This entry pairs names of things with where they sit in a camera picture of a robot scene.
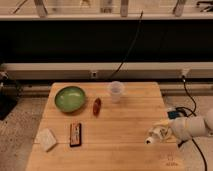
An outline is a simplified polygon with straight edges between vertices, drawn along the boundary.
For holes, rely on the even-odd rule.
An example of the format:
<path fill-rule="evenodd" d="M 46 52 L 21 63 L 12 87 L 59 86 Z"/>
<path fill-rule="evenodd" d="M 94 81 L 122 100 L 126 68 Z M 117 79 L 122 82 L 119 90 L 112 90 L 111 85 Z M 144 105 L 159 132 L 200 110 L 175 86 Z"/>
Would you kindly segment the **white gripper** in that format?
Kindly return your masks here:
<path fill-rule="evenodd" d="M 171 124 L 170 120 L 161 120 L 156 123 L 154 123 L 154 126 L 163 126 L 168 127 L 170 125 L 170 128 L 176 138 L 181 137 L 181 128 L 182 128 L 182 122 L 180 120 L 174 120 Z M 170 142 L 173 141 L 173 135 L 168 134 L 163 137 L 161 140 L 162 142 Z"/>

